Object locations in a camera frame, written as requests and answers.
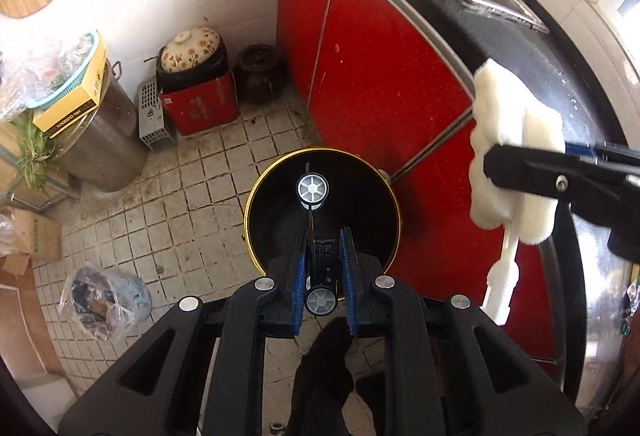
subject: green plant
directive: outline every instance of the green plant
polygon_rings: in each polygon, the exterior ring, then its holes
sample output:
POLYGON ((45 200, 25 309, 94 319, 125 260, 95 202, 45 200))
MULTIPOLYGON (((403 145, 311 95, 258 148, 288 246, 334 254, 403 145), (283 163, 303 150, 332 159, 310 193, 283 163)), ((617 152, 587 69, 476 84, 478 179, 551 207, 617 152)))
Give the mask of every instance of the green plant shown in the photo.
POLYGON ((41 190, 47 180, 47 160, 51 157, 55 143, 33 124, 33 111, 18 115, 12 124, 18 129, 18 145, 22 156, 18 159, 18 171, 30 189, 41 190))

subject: blue gripper pad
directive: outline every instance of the blue gripper pad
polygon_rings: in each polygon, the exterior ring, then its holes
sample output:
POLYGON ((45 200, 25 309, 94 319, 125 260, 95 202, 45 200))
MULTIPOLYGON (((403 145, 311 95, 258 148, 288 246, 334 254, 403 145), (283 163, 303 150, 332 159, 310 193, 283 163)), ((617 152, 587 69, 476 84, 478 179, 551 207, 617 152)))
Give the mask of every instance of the blue gripper pad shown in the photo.
POLYGON ((358 301, 344 230, 340 231, 340 257, 342 258, 342 287, 344 288, 344 303, 347 308, 347 322, 351 335, 356 336, 358 331, 358 301))
POLYGON ((300 326, 302 326, 302 314, 305 310, 305 253, 300 254, 298 260, 298 275, 296 276, 295 288, 293 290, 293 315, 291 318, 293 325, 293 334, 300 335, 300 326))

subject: gold rim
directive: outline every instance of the gold rim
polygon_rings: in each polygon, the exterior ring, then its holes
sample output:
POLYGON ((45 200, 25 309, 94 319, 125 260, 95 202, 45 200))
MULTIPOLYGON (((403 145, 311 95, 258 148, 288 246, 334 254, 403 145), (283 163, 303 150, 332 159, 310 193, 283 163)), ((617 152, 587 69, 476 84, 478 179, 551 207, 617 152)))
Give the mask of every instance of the gold rim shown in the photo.
POLYGON ((398 233, 396 235, 396 244, 394 246, 394 250, 391 257, 389 258, 388 265, 386 266, 386 268, 383 269, 383 273, 387 273, 396 260, 396 255, 398 254, 398 246, 400 245, 400 233, 402 232, 402 217, 400 215, 400 204, 398 203, 398 199, 396 198, 396 195, 393 189, 391 188, 391 184, 389 184, 386 178, 380 174, 380 171, 378 171, 378 169, 373 167, 368 161, 360 158, 358 155, 354 155, 353 153, 348 153, 347 151, 343 151, 341 149, 334 149, 333 147, 304 147, 303 149, 299 149, 297 151, 289 153, 288 155, 284 155, 279 159, 277 159, 275 162, 273 162, 269 167, 267 167, 267 169, 264 170, 264 172, 258 177, 258 180, 256 180, 256 182, 254 183, 254 186, 252 187, 251 192, 249 193, 249 197, 247 198, 246 205, 244 206, 244 241, 246 242, 247 249, 249 250, 249 256, 251 257, 251 260, 254 262, 255 268, 258 269, 258 271, 262 275, 266 275, 266 272, 264 271, 263 267, 260 265, 260 261, 258 261, 258 258, 255 256, 254 248, 251 243, 251 237, 249 235, 249 210, 251 210, 251 205, 252 205, 252 202, 254 201, 254 194, 257 191, 258 187, 260 186, 261 182, 264 180, 264 178, 271 171, 273 171, 273 169, 278 164, 285 161, 287 158, 291 158, 293 156, 300 155, 301 153, 306 153, 308 151, 335 151, 336 153, 343 153, 345 155, 353 156, 353 158, 357 158, 359 161, 364 162, 364 164, 368 165, 378 175, 380 180, 385 184, 385 187, 388 190, 388 193, 391 195, 391 197, 393 198, 394 204, 396 205, 396 219, 398 219, 398 233))

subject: stainless steel bucket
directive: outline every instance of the stainless steel bucket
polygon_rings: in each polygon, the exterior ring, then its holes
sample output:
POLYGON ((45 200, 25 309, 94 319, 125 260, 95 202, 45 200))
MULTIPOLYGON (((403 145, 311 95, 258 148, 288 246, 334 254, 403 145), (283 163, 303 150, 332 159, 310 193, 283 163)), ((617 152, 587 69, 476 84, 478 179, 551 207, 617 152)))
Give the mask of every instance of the stainless steel bucket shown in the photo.
POLYGON ((113 192, 129 185, 145 165, 148 149, 138 136, 138 111, 107 61, 100 106, 56 137, 53 163, 113 192))

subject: bucket handle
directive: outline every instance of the bucket handle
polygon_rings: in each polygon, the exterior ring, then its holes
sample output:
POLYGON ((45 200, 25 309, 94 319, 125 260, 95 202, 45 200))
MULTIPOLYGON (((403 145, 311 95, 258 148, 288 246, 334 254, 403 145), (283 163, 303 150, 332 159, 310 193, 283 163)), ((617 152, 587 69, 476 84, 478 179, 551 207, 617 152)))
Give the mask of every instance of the bucket handle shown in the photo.
POLYGON ((122 77, 122 63, 120 61, 116 61, 113 66, 111 66, 111 72, 113 72, 113 76, 116 77, 116 81, 120 80, 122 77))

